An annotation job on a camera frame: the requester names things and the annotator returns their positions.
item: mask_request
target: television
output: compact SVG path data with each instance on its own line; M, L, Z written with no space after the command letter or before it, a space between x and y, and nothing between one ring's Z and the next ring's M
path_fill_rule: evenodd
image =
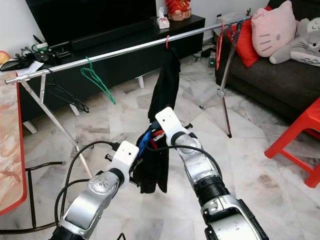
M152 21L155 0L25 0L49 46Z

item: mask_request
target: gray plush toy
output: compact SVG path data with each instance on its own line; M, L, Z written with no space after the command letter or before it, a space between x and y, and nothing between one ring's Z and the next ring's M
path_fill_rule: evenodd
M275 51L269 58L273 64L289 59L320 67L320 17L309 21L302 19L297 27L295 39Z

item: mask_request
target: red chair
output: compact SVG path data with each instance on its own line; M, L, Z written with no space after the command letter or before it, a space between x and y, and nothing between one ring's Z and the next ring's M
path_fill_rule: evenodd
M310 174L304 183L310 188L315 188L320 182L320 164L313 169L304 161L284 150L285 146L295 139L295 137L303 130L320 139L320 134L310 129L320 132L320 98L294 121L294 123L264 152L264 155L271 159L276 154L281 154L290 159Z

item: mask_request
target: pink plush toy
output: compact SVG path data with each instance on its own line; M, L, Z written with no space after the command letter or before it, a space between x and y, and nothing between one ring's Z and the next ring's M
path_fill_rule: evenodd
M270 57L295 38L296 19L290 0L267 11L259 8L251 19L252 43L261 57Z

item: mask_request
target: tiled floor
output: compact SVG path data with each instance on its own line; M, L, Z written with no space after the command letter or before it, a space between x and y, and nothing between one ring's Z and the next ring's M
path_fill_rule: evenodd
M303 170L284 157L270 160L264 151L288 127L272 110L231 88L226 89L226 104L233 138L225 134L225 123L218 86L208 74L207 60L194 57L181 61L180 88L175 112L182 123L192 123L193 132L204 149L219 163L223 179L232 194L243 199L256 215L271 240L318 240L320 236L320 185L308 188ZM90 113L75 117L68 107L55 112L70 133L85 145L96 140L127 140L135 143L148 125L148 108L159 72L144 77L144 89L137 80L114 87L117 104L104 95L85 103ZM46 117L32 121L38 133L24 133L27 167L51 161L67 161L75 155L71 143ZM320 159L320 141L301 134L287 149L316 165ZM93 173L109 164L110 150L96 145L84 154ZM127 240L204 240L204 228L197 198L177 153L170 151L168 193L140 194L129 185L121 190L96 227L92 240L116 240L124 232ZM54 203L62 188L68 164L50 166L32 173L37 224L54 220ZM72 170L71 180L86 178L80 161ZM85 183L68 191L72 201ZM29 200L1 216L1 229L30 228ZM25 235L1 235L6 240L49 239L53 228Z

